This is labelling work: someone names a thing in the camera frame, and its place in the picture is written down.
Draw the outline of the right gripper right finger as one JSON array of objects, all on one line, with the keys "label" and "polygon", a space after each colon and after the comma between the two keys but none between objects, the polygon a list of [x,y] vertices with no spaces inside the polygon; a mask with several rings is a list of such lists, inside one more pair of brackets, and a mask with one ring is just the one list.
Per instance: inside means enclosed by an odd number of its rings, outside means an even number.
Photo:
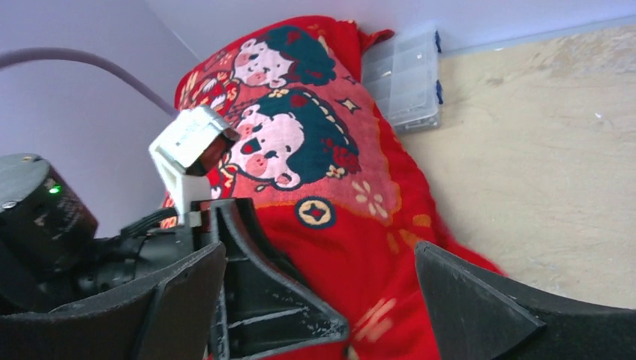
[{"label": "right gripper right finger", "polygon": [[415,267],[442,359],[634,359],[635,310],[554,295],[423,241]]}]

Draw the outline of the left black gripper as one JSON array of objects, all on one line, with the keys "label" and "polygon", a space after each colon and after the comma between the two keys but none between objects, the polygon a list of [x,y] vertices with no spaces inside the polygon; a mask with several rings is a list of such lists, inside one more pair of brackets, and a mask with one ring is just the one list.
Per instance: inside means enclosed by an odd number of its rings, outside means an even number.
[{"label": "left black gripper", "polygon": [[345,317],[266,237],[251,199],[195,202],[184,225],[136,235],[136,278],[205,245],[225,246],[226,270],[208,338],[213,359],[264,359],[349,335]]}]

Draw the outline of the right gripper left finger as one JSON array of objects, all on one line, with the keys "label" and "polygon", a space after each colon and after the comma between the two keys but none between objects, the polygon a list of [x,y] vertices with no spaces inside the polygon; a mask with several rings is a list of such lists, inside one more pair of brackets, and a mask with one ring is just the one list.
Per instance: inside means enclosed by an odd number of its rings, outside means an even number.
[{"label": "right gripper left finger", "polygon": [[49,313],[1,317],[2,359],[203,359],[226,249],[210,244]]}]

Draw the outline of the red printed pillowcase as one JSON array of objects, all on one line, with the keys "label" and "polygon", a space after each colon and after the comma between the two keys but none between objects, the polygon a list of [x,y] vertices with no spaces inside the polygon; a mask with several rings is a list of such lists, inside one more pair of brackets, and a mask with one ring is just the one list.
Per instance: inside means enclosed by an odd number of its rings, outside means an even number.
[{"label": "red printed pillowcase", "polygon": [[363,53],[392,35],[327,16],[287,19],[234,40],[175,90],[176,109],[208,105],[240,133],[208,173],[212,197],[250,197],[272,244],[350,325],[346,340],[286,359],[438,359],[416,244],[497,271],[454,239],[360,82]]}]

